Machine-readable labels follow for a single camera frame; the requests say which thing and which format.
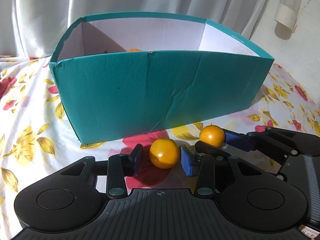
curtain fold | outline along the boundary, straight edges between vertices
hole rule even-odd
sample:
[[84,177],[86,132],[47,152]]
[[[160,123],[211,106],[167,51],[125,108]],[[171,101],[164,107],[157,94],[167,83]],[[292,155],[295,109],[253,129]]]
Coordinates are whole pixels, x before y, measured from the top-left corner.
[[81,16],[113,11],[187,14],[219,22],[249,38],[265,0],[1,0],[0,55],[50,55]]

orange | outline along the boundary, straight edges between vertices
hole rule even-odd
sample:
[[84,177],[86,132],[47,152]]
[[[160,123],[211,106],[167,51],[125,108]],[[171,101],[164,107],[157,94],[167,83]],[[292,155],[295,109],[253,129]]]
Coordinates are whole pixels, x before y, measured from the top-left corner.
[[128,49],[127,52],[131,52],[131,51],[142,51],[140,49]]
[[224,142],[224,137],[224,131],[220,127],[208,125],[201,130],[199,139],[200,141],[219,148]]
[[149,158],[154,166],[169,169],[178,163],[180,150],[172,139],[157,139],[150,147]]

cardboard box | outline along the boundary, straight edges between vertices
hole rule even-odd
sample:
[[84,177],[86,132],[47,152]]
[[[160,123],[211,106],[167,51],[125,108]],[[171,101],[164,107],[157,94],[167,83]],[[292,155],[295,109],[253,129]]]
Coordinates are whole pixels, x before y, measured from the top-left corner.
[[246,109],[273,61],[211,20],[120,12],[74,22],[49,66],[75,133],[91,144]]

